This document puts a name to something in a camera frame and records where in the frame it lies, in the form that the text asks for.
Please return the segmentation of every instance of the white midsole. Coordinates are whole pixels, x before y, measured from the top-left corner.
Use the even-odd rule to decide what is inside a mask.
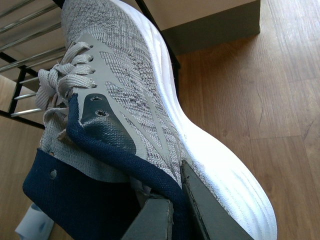
[[[140,30],[148,46],[164,107],[193,162],[202,170],[220,202],[253,239],[276,240],[275,213],[256,178],[231,150],[193,124],[181,109],[169,53],[158,30],[133,7],[111,1],[122,8]]]

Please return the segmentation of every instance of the metal rack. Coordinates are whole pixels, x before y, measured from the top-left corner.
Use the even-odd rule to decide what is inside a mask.
[[[33,1],[34,0],[23,0],[20,3],[12,6],[11,8],[0,12],[0,19],[7,16],[8,14],[15,12],[18,9],[21,9],[22,7],[32,3]],[[20,25],[23,25],[23,24],[25,24],[25,23],[27,23],[27,22],[29,22],[39,16],[42,16],[42,15],[44,15],[44,14],[46,14],[46,13],[48,13],[58,7],[60,7],[62,9],[64,0],[53,0],[53,1],[54,1],[53,4],[49,4],[39,10],[34,11],[33,13],[31,13],[27,16],[24,16],[24,17],[16,20],[15,22],[12,22],[4,27],[1,27],[0,34],[3,34],[7,31],[10,31],[13,28],[18,27]],[[139,8],[141,9],[142,13],[155,25],[155,27],[160,32],[160,29],[159,29],[156,21],[154,20],[153,16],[151,15],[150,11],[148,10],[148,7],[146,6],[145,2],[143,0],[135,0],[135,1],[138,4]],[[16,39],[8,44],[0,46],[0,59],[6,61],[8,63],[7,65],[0,67],[0,74],[5,71],[14,69],[14,68],[18,68],[20,71],[18,79],[16,80],[16,86],[15,86],[15,89],[14,89],[14,92],[12,95],[10,107],[9,107],[8,111],[0,110],[0,116],[5,117],[5,118],[9,118],[9,119],[12,119],[12,120],[24,123],[24,124],[28,124],[28,125],[40,128],[40,129],[45,129],[45,126],[43,124],[40,124],[38,122],[28,120],[26,118],[21,117],[26,114],[40,112],[41,111],[40,108],[19,111],[19,112],[15,112],[15,111],[16,111],[17,103],[19,100],[25,99],[25,98],[30,98],[30,97],[33,97],[36,95],[36,93],[20,95],[24,84],[30,83],[30,82],[35,82],[35,81],[39,80],[38,73],[35,70],[33,70],[33,67],[62,58],[62,56],[64,55],[64,52],[66,50],[65,47],[61,46],[61,47],[49,49],[49,50],[46,50],[42,53],[33,55],[31,57],[28,57],[28,58],[25,58],[22,60],[16,60],[16,59],[12,58],[11,56],[5,54],[4,51],[9,48],[12,48],[14,46],[25,43],[27,41],[38,38],[38,37],[45,35],[47,33],[50,33],[56,29],[59,29],[60,27],[61,27],[61,23],[58,22],[58,23],[56,23],[52,26],[49,26],[45,29],[41,29],[33,34],[27,35],[25,37]],[[170,54],[170,58],[171,58],[174,83],[175,83],[176,93],[178,95],[180,64],[179,64],[176,56],[174,55],[172,49],[167,44],[167,42],[166,42],[166,45],[167,45],[167,48],[168,48],[168,51]],[[26,74],[29,74],[31,76],[31,78],[26,79]]]

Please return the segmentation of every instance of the navy blue lining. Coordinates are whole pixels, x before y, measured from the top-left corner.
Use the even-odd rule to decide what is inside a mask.
[[[119,240],[140,211],[130,183],[94,180],[41,149],[22,188],[75,240]]]
[[[147,186],[170,199],[173,203],[172,239],[187,240],[188,215],[185,195],[178,183],[162,169],[129,153],[128,151],[106,144],[86,134],[79,122],[78,95],[69,100],[69,114],[66,132],[72,141],[83,151],[94,158],[124,171],[126,174],[140,180]]]

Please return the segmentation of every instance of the shoelace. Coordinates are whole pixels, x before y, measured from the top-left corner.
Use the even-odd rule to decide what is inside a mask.
[[[53,66],[50,71],[41,69],[38,73],[40,88],[35,97],[35,104],[43,110],[55,108],[61,103],[68,106],[69,93],[73,87],[95,88],[96,84],[86,75],[95,72],[88,62],[93,60],[89,54],[79,54],[89,50],[86,42],[78,42],[70,47],[61,63]]]

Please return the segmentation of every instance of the wooden floor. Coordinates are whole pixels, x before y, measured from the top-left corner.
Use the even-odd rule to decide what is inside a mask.
[[[279,240],[320,240],[320,2],[261,0],[260,25],[257,36],[179,56],[180,103],[258,179]],[[1,240],[18,239],[41,134],[0,118]],[[71,238],[55,226],[50,239]]]

